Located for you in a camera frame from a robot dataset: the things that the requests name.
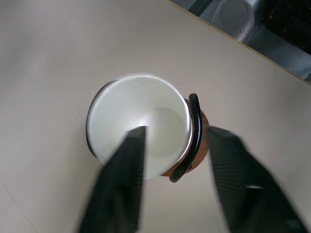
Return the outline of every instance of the white cup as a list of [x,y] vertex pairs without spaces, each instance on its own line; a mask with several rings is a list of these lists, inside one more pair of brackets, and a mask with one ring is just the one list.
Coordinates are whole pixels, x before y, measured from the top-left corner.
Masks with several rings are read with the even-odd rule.
[[[202,139],[201,130],[193,140],[189,109],[181,94],[156,76],[137,74],[111,81],[97,93],[87,115],[88,146],[106,164],[126,133],[138,126],[147,126],[146,178],[163,174],[188,153],[196,154]],[[191,151],[193,143],[196,151]]]

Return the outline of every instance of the mug handle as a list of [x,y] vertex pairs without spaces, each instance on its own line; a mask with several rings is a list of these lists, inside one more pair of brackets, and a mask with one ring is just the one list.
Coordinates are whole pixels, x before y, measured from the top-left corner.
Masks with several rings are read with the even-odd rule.
[[189,102],[193,116],[193,139],[186,157],[181,161],[178,167],[172,172],[170,181],[177,182],[190,168],[195,156],[197,155],[202,141],[202,115],[197,94],[189,95]]

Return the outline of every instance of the cup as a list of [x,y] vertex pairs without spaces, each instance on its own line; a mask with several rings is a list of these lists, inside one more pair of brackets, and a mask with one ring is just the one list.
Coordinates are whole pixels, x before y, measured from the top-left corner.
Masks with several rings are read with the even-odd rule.
[[[111,81],[96,94],[88,110],[87,145],[105,165],[127,131],[147,126],[145,177],[164,174],[176,182],[194,169],[191,165],[202,141],[204,115],[196,94],[189,95],[189,106],[176,88],[154,75]],[[203,143],[199,163],[207,148]]]

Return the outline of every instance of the table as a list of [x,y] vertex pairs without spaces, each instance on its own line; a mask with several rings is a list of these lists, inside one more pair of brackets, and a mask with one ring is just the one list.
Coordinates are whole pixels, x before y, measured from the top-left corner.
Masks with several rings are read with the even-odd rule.
[[[166,0],[27,0],[0,14],[0,231],[73,232],[100,163],[85,141],[96,92],[148,72],[198,94],[244,138],[311,226],[311,87]],[[209,160],[146,182],[141,232],[227,232]]]

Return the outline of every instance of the metal sink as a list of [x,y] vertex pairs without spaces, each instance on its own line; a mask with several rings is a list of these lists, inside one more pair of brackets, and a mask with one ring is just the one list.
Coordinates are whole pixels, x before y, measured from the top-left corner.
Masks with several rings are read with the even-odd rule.
[[267,30],[261,23],[264,0],[172,1],[300,78],[311,79],[311,55]]

